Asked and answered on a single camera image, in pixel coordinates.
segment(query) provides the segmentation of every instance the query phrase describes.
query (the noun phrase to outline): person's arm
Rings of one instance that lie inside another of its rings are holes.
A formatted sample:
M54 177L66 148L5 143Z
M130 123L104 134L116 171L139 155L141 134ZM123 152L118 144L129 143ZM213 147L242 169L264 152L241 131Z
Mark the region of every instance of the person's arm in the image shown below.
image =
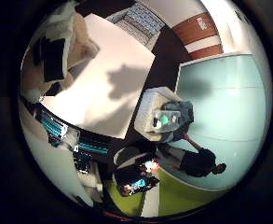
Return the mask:
M182 171L182 172L184 172L184 170L183 169L181 169L179 166L176 166L176 165L174 165L174 164L167 164L169 167L171 167L171 168L174 168L174 169L177 169L177 170L179 170L179 171Z
M188 141L195 149L201 150L201 146L194 142L187 133L184 134L184 139Z

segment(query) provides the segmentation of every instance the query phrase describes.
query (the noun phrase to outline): green carpet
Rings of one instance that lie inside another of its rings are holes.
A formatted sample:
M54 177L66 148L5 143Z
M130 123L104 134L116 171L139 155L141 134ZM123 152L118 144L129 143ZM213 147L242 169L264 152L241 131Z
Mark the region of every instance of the green carpet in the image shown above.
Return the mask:
M189 187L162 170L158 171L160 216L174 215L205 205L227 193L229 189L220 191L205 191Z
M117 189L116 184L112 181L104 183L111 198L116 206L128 216L140 216L143 211L143 201L145 193L140 192L129 197L122 197Z

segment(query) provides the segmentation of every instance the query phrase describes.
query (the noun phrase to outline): teal wall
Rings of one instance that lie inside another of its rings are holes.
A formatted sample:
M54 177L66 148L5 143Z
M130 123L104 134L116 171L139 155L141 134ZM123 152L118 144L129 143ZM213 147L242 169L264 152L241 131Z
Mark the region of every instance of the teal wall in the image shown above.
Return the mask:
M182 180L204 189L237 184L254 162L264 138L266 97L252 55L227 56L181 67L176 93L194 106L194 123L188 134L224 162L223 174L192 177L164 168ZM195 150L185 140L175 147Z

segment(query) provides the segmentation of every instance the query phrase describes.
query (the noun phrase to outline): white table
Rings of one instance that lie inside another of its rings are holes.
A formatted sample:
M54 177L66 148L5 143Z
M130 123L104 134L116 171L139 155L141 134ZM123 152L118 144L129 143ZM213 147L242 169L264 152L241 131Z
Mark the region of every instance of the white table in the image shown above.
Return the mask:
M110 21L89 14L85 22L99 53L75 70L80 72L67 91L42 104L80 128L125 138L155 55Z

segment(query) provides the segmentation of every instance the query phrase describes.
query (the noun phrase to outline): green light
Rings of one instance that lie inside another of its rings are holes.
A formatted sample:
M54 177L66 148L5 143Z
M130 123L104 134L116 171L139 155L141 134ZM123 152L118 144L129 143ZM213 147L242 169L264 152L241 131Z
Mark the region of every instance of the green light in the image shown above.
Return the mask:
M162 124L167 124L169 119L166 115L162 115L162 117L160 118L160 121Z

